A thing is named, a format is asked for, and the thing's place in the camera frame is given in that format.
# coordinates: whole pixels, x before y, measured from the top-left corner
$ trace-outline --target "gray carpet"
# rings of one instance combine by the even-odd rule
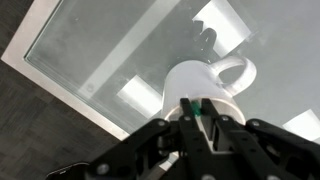
[[[32,0],[0,0],[0,56]],[[0,61],[0,180],[43,180],[119,141]],[[148,179],[162,174],[158,169]]]

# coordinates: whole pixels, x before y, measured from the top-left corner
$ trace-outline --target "glass table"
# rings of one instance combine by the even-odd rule
[[[25,60],[132,133],[160,116],[164,81],[176,64],[244,56],[258,72],[254,83],[234,97],[246,119],[280,127],[293,119],[284,127],[318,127],[308,135],[318,141],[318,5],[298,0],[61,1]],[[208,28],[217,32],[217,40],[199,53],[203,44],[195,39]],[[234,68],[221,78],[232,81],[239,72]]]

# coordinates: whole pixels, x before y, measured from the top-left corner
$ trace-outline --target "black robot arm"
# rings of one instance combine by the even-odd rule
[[[144,179],[172,152],[178,160],[160,179],[320,179],[319,145],[259,119],[241,125],[219,115],[209,99],[201,102],[203,132],[190,101],[181,99],[180,105],[179,119],[150,121],[90,163],[81,172],[84,179]]]

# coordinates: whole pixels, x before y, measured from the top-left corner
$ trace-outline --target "mug handle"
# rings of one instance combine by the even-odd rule
[[[252,84],[257,75],[256,66],[247,58],[238,58],[234,56],[229,56],[210,65],[217,76],[226,69],[242,65],[244,65],[245,68],[241,76],[231,84],[223,84],[224,89],[229,92],[231,96],[239,94]]]

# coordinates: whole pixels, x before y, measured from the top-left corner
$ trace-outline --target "screw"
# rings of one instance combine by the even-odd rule
[[[166,157],[169,155],[169,152],[168,151],[162,151],[162,150],[159,150],[159,154],[163,157]]]
[[[229,121],[229,118],[227,116],[222,116],[222,120]]]
[[[260,126],[260,123],[259,123],[258,121],[253,121],[252,124],[253,124],[254,126]]]
[[[267,177],[267,180],[281,180],[281,179],[278,178],[277,176],[269,175],[269,176]]]
[[[99,175],[107,174],[109,169],[110,169],[110,167],[108,164],[100,164],[97,168],[97,174],[99,174]]]
[[[205,174],[202,176],[201,180],[216,180],[211,174]]]
[[[190,121],[190,120],[191,120],[191,118],[190,118],[189,116],[185,116],[185,117],[184,117],[184,120],[186,120],[186,121]]]
[[[164,126],[164,125],[166,125],[166,123],[165,123],[164,121],[159,121],[159,122],[158,122],[158,125],[159,125],[159,126]]]

